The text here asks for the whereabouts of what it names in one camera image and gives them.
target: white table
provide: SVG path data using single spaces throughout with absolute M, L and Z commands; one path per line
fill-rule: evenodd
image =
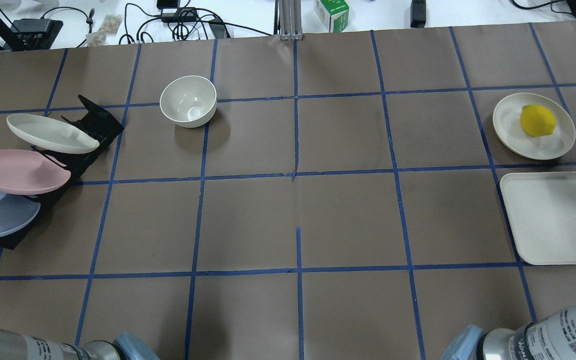
M 304 33 L 322 33 L 326 29 L 315 15 L 314 0 L 302 0 L 302 27 Z M 524 6 L 537 5 L 542 0 L 517 0 Z M 410 0 L 346 0 L 350 6 L 350 21 L 346 32 L 361 30 L 403 29 L 410 27 Z M 86 13 L 94 8 L 94 27 L 96 31 L 106 14 L 124 14 L 125 0 L 60 0 L 60 6 L 82 9 Z M 157 14 L 156 0 L 134 0 L 150 14 Z M 191 0 L 190 7 L 210 9 L 227 23 L 245 25 L 263 32 L 271 33 L 274 21 L 274 0 Z M 52 6 L 39 4 L 33 0 L 22 0 L 17 9 L 4 11 L 10 19 L 39 18 Z M 535 10 L 522 10 L 514 7 L 509 0 L 427 0 L 426 27 L 458 27 L 468 25 L 492 25 L 514 23 L 542 23 L 549 21 L 574 20 L 569 14 L 553 13 L 545 6 Z M 553 5 L 555 10 L 569 11 L 566 2 Z M 64 22 L 63 28 L 53 49 L 72 48 L 80 43 L 88 32 L 83 14 L 73 10 L 56 10 L 48 14 L 51 19 Z M 134 37 L 139 25 L 148 16 L 134 6 L 128 7 L 128 32 Z M 147 31 L 156 42 L 172 41 L 172 35 L 166 24 L 154 21 L 147 25 Z M 234 37 L 254 37 L 260 34 L 251 30 L 228 27 Z M 107 44 L 117 44 L 124 33 L 123 25 L 117 36 L 109 36 Z

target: power adapter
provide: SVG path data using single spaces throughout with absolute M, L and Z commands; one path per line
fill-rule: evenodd
M 57 34 L 64 26 L 59 20 L 49 18 L 22 18 L 14 20 L 10 30 L 16 33 L 16 37 L 22 39 L 30 50 L 47 50 L 55 42 Z
M 423 28 L 426 25 L 426 0 L 412 0 L 410 4 L 410 27 Z
M 162 23 L 194 23 L 199 21 L 197 9 L 194 7 L 178 7 L 174 12 L 166 12 L 166 9 L 161 10 L 159 16 Z

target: pink plate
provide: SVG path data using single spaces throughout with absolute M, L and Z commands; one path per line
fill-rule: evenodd
M 0 192 L 36 195 L 68 182 L 71 172 L 29 150 L 0 150 Z

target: white plate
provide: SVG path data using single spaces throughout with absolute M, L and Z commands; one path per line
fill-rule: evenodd
M 33 114 L 10 114 L 10 130 L 32 145 L 65 154 L 86 154 L 99 146 L 99 141 L 86 132 L 54 118 Z
M 541 105 L 554 114 L 557 126 L 551 135 L 534 137 L 524 131 L 520 116 L 522 108 L 530 104 Z M 566 110 L 550 98 L 534 93 L 514 93 L 502 98 L 494 107 L 492 123 L 503 145 L 522 157 L 556 159 L 569 152 L 575 144 L 575 125 Z
M 500 187 L 521 258 L 576 264 L 576 172 L 508 173 Z

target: green box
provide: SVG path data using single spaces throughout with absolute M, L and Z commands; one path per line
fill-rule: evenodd
M 348 26 L 350 6 L 345 0 L 315 0 L 315 13 L 329 33 L 340 33 Z

